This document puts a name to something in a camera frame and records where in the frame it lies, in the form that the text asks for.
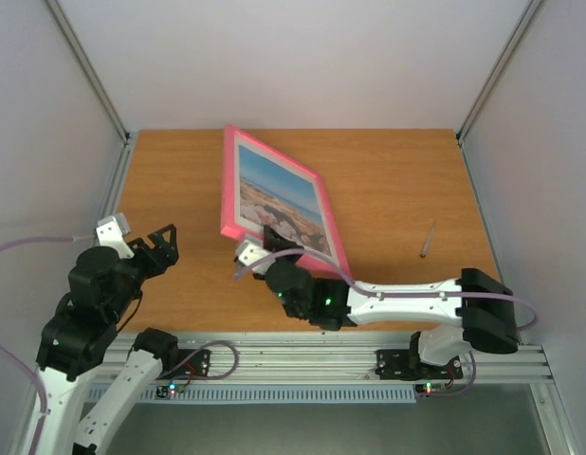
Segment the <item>pink photo frame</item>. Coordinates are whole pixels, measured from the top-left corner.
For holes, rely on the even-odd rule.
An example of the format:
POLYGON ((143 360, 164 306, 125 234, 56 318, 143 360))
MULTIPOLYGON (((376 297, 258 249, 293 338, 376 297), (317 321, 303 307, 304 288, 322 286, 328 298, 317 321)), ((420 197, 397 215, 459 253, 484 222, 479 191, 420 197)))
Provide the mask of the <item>pink photo frame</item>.
POLYGON ((344 272, 348 273, 350 271, 350 266, 348 264, 344 252, 344 247, 340 239, 339 230, 336 225, 335 216, 332 211, 323 178, 309 167, 304 166, 293 158, 268 146, 261 140, 232 125, 228 125, 224 129, 223 173, 221 190, 221 234, 237 241, 240 241, 246 237, 254 237, 259 240, 263 240, 263 227, 256 227, 254 225, 248 226, 243 224, 240 221, 238 215, 238 147, 240 145, 245 145, 257 153, 267 156, 268 159, 276 162, 291 172, 302 176, 315 185, 315 191, 320 202, 321 213, 326 227, 331 253, 327 255, 312 248, 302 246, 293 241, 292 242, 297 246, 301 246, 310 251, 319 252, 329 257, 344 272))

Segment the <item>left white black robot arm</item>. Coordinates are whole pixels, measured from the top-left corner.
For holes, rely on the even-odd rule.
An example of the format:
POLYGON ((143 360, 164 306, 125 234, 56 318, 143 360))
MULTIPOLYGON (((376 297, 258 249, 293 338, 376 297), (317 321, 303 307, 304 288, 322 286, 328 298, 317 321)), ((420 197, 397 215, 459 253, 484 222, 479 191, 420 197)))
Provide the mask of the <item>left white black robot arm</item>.
POLYGON ((68 292, 41 333, 34 378, 37 399, 20 454, 104 454, 141 392, 180 366, 177 338, 148 328, 137 335, 122 370, 95 407, 82 408, 119 323, 142 285, 179 259, 176 228, 127 242, 125 223, 100 221, 98 245, 79 255, 68 292))

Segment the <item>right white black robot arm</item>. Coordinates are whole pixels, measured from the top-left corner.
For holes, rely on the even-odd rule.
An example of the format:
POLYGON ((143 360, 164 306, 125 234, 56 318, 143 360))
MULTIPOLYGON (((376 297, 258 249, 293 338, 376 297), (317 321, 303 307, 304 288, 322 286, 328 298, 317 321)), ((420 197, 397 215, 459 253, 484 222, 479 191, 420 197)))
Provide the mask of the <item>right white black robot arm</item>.
POLYGON ((408 348, 377 352, 375 372, 382 379, 460 379, 453 363, 461 355, 511 355, 519 347, 512 292, 476 268, 424 284, 355 281, 328 257, 270 227, 261 241, 246 238, 236 257, 238 272, 264 281, 288 317, 324 331, 386 321, 432 324, 413 333, 408 348))

